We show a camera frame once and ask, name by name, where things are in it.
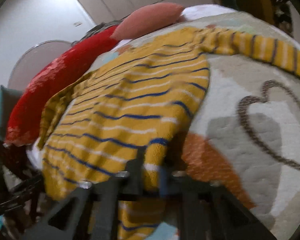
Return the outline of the yellow striped knit sweater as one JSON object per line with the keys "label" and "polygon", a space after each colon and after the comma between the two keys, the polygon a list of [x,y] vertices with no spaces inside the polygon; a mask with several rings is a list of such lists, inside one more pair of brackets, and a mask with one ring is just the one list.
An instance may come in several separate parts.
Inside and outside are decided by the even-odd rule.
{"label": "yellow striped knit sweater", "polygon": [[[69,85],[46,104],[40,124],[45,189],[60,200],[82,180],[100,183],[145,149],[141,177],[157,190],[160,169],[182,159],[179,140],[189,132],[209,91],[208,54],[255,56],[236,32],[185,27],[151,38]],[[298,55],[284,71],[300,79]]]}

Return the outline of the wall light switch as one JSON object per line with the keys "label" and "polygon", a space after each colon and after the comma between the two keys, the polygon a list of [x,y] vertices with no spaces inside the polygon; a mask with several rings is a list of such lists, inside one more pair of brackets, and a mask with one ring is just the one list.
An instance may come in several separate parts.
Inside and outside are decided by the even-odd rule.
{"label": "wall light switch", "polygon": [[75,23],[74,23],[74,26],[75,26],[75,27],[78,27],[78,26],[80,26],[80,25],[82,25],[82,22],[75,22]]}

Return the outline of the patchwork heart quilt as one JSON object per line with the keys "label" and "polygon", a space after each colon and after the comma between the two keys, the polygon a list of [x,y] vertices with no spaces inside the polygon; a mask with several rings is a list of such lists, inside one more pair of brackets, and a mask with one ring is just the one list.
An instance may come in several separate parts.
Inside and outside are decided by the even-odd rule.
{"label": "patchwork heart quilt", "polygon": [[283,70],[300,46],[243,12],[189,16],[188,27],[229,29],[255,56],[208,54],[207,96],[179,140],[187,173],[221,181],[277,239],[300,239],[300,79]]}

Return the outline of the teal cushion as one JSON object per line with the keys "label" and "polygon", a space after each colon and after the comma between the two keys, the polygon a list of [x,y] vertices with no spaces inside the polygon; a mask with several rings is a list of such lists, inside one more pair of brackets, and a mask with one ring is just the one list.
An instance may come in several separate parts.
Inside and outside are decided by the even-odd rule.
{"label": "teal cushion", "polygon": [[0,140],[4,141],[7,123],[14,106],[21,98],[23,92],[0,86]]}

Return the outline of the pink corduroy pillow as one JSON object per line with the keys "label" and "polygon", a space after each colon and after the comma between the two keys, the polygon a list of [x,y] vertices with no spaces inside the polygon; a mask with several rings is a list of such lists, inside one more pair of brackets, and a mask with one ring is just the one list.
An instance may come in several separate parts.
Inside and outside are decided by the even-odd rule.
{"label": "pink corduroy pillow", "polygon": [[185,8],[177,3],[155,3],[126,17],[113,32],[117,41],[136,39],[178,21]]}

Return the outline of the white bed headboard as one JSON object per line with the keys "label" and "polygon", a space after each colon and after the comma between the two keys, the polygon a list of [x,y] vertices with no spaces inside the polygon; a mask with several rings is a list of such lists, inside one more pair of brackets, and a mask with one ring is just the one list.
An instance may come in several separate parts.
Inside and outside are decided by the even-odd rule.
{"label": "white bed headboard", "polygon": [[7,88],[24,90],[31,80],[50,62],[71,48],[71,42],[45,41],[26,51],[14,65]]}

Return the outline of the grey knit blanket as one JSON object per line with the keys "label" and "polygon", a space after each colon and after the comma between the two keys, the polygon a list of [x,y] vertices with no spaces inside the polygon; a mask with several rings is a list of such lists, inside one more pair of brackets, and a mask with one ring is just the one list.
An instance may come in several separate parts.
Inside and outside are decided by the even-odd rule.
{"label": "grey knit blanket", "polygon": [[89,38],[93,35],[96,35],[114,25],[119,25],[121,22],[122,22],[122,20],[114,20],[114,21],[107,22],[107,23],[102,22],[99,25],[94,26],[88,32],[86,32],[86,34],[80,40],[72,42],[71,46],[73,47],[74,45],[78,44],[79,42],[82,42],[82,41],[86,40],[87,38]]}

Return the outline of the red floral duvet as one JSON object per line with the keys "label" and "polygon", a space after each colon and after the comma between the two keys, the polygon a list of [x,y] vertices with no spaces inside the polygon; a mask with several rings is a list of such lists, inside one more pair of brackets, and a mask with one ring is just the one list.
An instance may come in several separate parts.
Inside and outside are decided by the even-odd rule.
{"label": "red floral duvet", "polygon": [[118,41],[111,38],[117,27],[116,24],[77,43],[31,80],[10,114],[5,136],[7,144],[22,146],[38,138],[42,111],[47,101],[78,80],[99,55],[117,45]]}

